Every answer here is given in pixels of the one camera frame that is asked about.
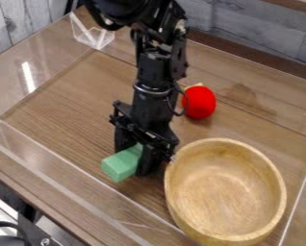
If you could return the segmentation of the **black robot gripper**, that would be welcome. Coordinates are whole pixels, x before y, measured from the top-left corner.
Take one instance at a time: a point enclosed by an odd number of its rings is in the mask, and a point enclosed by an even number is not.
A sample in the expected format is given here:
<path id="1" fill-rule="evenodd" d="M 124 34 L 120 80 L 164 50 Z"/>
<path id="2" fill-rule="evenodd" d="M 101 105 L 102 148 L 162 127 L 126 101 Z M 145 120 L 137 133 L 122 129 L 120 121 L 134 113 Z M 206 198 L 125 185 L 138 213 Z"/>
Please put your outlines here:
<path id="1" fill-rule="evenodd" d="M 137 175 L 149 176 L 172 159 L 180 138 L 170 122 L 177 115 L 176 106 L 180 85 L 172 82 L 165 87 L 134 86 L 133 104 L 114 102 L 116 111 L 110 122 L 116 125 L 116 151 L 144 145 Z"/>

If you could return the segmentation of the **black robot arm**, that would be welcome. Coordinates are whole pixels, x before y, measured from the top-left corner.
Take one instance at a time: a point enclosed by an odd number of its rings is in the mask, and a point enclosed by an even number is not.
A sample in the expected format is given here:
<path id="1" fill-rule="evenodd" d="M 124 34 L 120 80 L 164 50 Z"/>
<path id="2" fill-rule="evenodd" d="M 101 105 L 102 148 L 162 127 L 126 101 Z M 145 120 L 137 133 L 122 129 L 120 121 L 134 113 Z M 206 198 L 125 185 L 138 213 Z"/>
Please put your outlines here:
<path id="1" fill-rule="evenodd" d="M 170 122 L 181 113 L 188 76 L 188 13 L 177 0 L 85 0 L 90 15 L 108 31 L 130 28 L 137 79 L 130 104 L 114 102 L 116 149 L 142 146 L 136 174 L 149 175 L 176 155 L 180 138 Z"/>

